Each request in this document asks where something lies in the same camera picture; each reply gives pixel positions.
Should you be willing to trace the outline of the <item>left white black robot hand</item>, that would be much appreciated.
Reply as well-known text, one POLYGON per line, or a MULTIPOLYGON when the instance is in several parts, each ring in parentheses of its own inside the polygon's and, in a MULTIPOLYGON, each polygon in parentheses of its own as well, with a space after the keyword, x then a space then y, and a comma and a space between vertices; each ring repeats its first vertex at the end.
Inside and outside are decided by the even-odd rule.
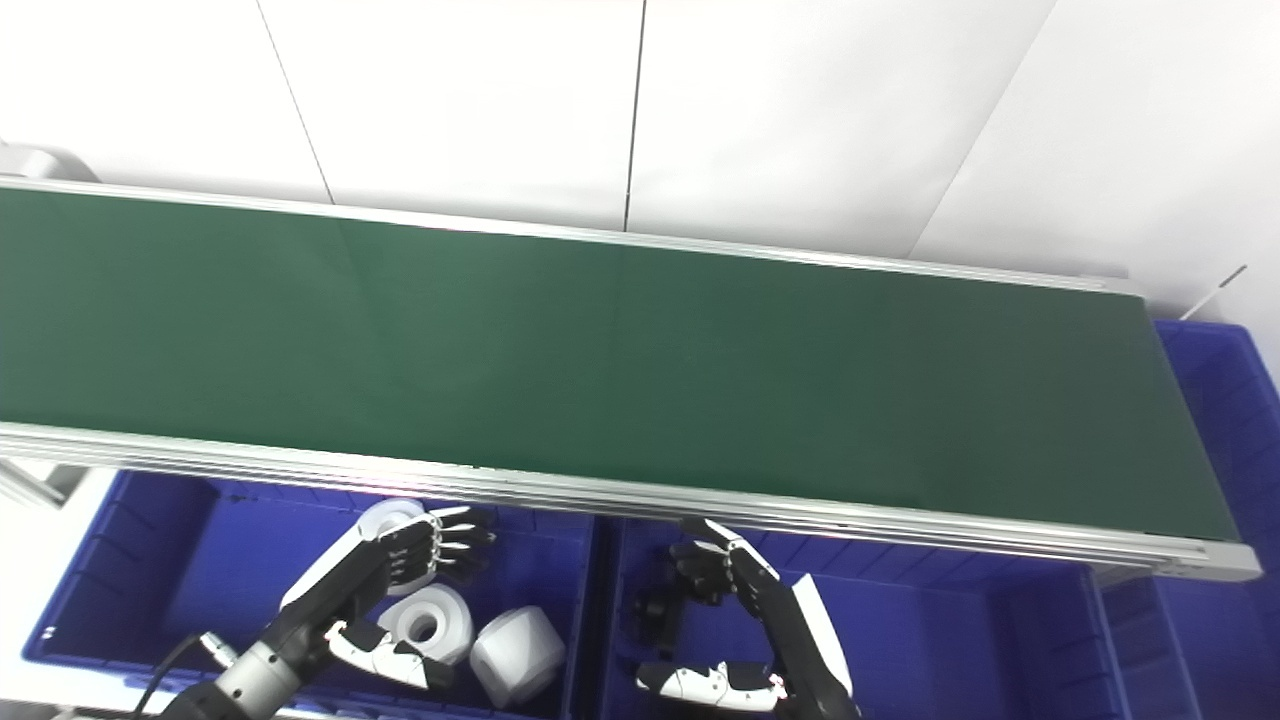
POLYGON ((495 520, 490 509, 433 509, 360 539, 270 623, 259 641, 268 664, 294 689, 335 662, 421 691, 451 688, 449 664, 398 641, 367 615, 396 585, 435 575, 474 579, 488 565, 495 520))

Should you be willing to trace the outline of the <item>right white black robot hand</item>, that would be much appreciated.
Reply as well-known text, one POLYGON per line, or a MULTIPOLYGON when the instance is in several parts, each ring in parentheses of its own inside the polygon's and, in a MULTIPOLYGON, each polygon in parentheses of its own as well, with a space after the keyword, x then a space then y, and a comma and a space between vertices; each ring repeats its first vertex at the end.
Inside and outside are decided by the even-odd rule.
POLYGON ((844 647, 813 577, 787 583, 753 543, 708 518, 684 518, 678 527, 691 541, 671 546, 669 557, 689 596, 708 606, 736 596, 760 623, 773 659, 704 667, 644 662, 636 688, 726 712, 860 719, 844 647))

